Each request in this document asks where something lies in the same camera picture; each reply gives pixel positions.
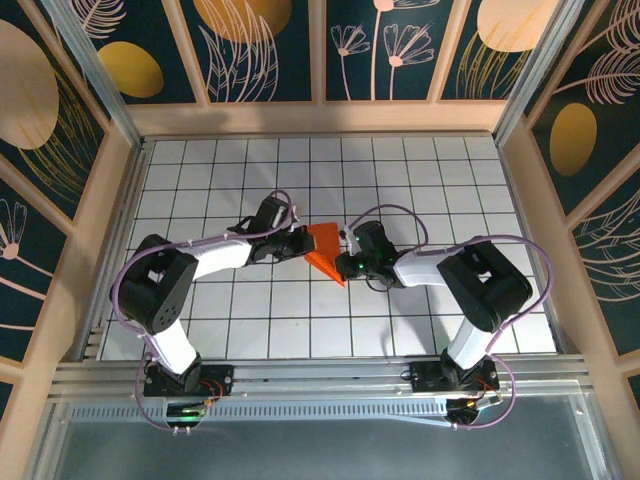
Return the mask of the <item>grey translucent panel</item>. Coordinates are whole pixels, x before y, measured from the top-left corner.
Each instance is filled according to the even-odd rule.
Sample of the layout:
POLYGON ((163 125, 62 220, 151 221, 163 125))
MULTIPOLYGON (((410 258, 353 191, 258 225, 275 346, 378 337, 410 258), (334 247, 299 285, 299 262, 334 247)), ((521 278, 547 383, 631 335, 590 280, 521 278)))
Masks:
POLYGON ((27 480, 623 480, 576 395, 523 396, 481 430, 244 420, 172 435, 130 403, 59 406, 27 480))

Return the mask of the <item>small black circuit board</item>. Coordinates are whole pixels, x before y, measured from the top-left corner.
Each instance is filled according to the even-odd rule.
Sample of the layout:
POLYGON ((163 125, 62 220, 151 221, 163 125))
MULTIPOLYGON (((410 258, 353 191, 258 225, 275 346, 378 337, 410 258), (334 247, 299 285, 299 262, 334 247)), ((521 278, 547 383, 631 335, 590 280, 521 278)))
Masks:
POLYGON ((445 401, 445 419, 454 430, 467 429, 479 430, 494 426, 499 422, 495 419, 484 424, 477 424, 480 413, 490 407, 500 405, 503 399, 494 395, 492 397, 471 397, 459 399, 447 399, 445 401))
POLYGON ((204 403, 168 403, 165 421, 172 429, 191 430, 201 423, 207 412, 204 403))

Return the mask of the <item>orange paper sheet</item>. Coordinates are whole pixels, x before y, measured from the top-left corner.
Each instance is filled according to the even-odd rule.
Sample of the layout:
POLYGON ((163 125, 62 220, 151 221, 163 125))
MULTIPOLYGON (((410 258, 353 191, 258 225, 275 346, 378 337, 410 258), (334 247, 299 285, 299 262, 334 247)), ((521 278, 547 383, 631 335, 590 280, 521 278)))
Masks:
POLYGON ((336 259, 341 254, 338 225, 335 222, 312 224, 307 226, 307 231, 314 239, 315 248, 305 255, 305 260, 325 276, 345 287, 346 282, 336 267, 336 259))

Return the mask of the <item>white gridded table mat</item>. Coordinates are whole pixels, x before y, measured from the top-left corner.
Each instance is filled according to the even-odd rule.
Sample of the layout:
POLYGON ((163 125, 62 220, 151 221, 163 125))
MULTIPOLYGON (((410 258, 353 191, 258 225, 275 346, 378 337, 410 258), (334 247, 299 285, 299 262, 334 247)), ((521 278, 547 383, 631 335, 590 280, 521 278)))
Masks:
MULTIPOLYGON (((309 224, 345 225, 376 205, 399 249, 522 232, 487 136, 158 141, 133 203, 133 252, 152 233, 214 236, 289 193, 309 224)), ((340 286, 303 259, 225 270, 194 283, 181 313, 206 359, 392 357, 441 352, 463 316, 443 286, 340 286)))

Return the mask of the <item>aluminium corner post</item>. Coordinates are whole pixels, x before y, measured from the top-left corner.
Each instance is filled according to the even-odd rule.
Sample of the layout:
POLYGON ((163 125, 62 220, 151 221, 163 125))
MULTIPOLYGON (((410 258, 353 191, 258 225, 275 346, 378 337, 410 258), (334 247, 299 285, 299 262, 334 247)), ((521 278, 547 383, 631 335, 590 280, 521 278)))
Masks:
POLYGON ((117 127, 139 150, 141 135, 94 45, 96 40, 108 40, 126 17, 124 0, 39 1, 117 127))
POLYGON ((524 108, 558 55, 576 23, 585 0, 559 0, 540 39, 529 55, 492 133, 500 150, 518 123, 524 108))

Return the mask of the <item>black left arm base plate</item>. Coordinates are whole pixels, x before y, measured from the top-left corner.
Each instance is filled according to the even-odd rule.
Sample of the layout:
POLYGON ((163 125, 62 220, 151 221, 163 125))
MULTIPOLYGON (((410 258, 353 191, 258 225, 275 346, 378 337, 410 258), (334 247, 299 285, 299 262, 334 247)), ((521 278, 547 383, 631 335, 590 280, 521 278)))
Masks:
POLYGON ((161 365, 145 369, 143 396, 152 397, 207 397, 228 396, 234 382, 232 365, 191 366, 177 375, 161 365))

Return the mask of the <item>aluminium mounting rail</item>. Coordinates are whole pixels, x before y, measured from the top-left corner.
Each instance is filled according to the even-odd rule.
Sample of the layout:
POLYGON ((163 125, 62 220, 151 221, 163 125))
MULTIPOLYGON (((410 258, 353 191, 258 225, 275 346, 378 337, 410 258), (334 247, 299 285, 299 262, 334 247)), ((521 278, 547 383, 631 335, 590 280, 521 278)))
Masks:
MULTIPOLYGON (((497 368, 501 393, 556 395, 586 393, 593 383, 580 355, 506 355, 497 368)), ((405 358, 232 360, 231 398, 249 400, 333 400, 406 398, 412 395, 405 358)), ((137 361, 62 363, 47 400, 98 402, 131 400, 137 361)))

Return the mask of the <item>aluminium side rail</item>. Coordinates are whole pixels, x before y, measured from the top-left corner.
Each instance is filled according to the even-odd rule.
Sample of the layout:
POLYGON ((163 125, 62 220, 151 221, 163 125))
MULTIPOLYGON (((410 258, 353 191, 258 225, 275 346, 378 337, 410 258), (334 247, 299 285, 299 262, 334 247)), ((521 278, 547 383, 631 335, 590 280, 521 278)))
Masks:
POLYGON ((106 326, 111 320, 111 290, 125 263, 134 209, 141 197, 151 148, 142 139, 139 145, 128 148, 113 174, 100 172, 91 180, 82 211, 89 215, 88 233, 92 236, 89 245, 98 251, 91 277, 86 281, 91 290, 86 294, 82 316, 66 354, 70 361, 83 361, 94 328, 106 326))

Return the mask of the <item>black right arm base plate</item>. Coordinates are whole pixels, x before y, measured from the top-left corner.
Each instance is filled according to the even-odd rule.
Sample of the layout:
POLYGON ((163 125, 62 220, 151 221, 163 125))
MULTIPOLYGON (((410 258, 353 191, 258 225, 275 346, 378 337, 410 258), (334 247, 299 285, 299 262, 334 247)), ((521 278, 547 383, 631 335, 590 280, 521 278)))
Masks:
POLYGON ((480 392, 500 388, 496 365, 490 359, 467 370, 441 361, 410 362, 409 380, 414 393, 480 392))

